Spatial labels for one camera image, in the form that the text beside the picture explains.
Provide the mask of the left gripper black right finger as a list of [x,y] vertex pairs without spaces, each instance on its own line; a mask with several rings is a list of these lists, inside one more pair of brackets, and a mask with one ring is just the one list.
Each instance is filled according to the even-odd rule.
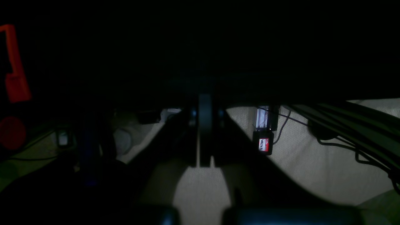
[[360,212],[314,196],[256,148],[210,94],[198,97],[200,165],[214,160],[225,177],[231,207],[223,225],[361,225]]

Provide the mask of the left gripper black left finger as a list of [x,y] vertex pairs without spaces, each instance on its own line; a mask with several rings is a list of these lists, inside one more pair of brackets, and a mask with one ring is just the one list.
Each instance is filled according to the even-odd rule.
[[94,219],[103,225],[180,225],[172,205],[184,171],[195,164],[196,127],[187,110],[174,115],[131,159],[114,136],[103,150],[103,180]]

